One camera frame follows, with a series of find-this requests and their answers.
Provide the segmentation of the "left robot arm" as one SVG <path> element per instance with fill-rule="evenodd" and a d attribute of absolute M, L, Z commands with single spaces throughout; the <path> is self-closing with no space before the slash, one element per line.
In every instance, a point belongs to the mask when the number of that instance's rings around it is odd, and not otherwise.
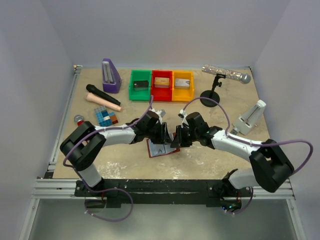
<path fill-rule="evenodd" d="M 65 160 L 85 182 L 86 190 L 92 196 L 100 195 L 104 190 L 104 180 L 94 161 L 103 147 L 118 144 L 136 144 L 149 139 L 153 144 L 171 144 L 173 135 L 169 133 L 167 123 L 154 111 L 147 111 L 121 126 L 100 127 L 85 121 L 78 126 L 60 145 Z"/>

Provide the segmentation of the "red leather card holder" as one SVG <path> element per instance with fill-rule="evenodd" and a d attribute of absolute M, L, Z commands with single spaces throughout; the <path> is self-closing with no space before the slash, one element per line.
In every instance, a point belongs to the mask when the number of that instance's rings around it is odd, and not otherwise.
<path fill-rule="evenodd" d="M 180 151 L 180 148 L 172 148 L 171 144 L 154 144 L 150 139 L 146 140 L 146 144 L 149 158 L 175 154 Z"/>

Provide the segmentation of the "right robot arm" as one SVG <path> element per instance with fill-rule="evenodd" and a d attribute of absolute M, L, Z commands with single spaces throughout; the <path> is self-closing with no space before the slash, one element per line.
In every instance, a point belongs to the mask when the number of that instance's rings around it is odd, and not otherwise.
<path fill-rule="evenodd" d="M 226 134 L 221 127 L 209 126 L 199 112 L 187 114 L 181 110 L 182 123 L 176 127 L 172 148 L 188 148 L 194 142 L 213 150 L 233 154 L 248 161 L 248 169 L 234 169 L 223 178 L 223 192 L 234 196 L 243 188 L 261 187 L 274 193 L 295 171 L 277 143 L 249 141 L 233 134 Z"/>

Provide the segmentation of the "blue credit card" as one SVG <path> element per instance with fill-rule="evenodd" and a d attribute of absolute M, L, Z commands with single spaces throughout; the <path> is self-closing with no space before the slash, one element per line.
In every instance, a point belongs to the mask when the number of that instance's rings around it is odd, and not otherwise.
<path fill-rule="evenodd" d="M 166 148 L 163 144 L 154 144 L 150 139 L 148 140 L 148 152 L 151 158 L 162 156 L 167 153 Z"/>

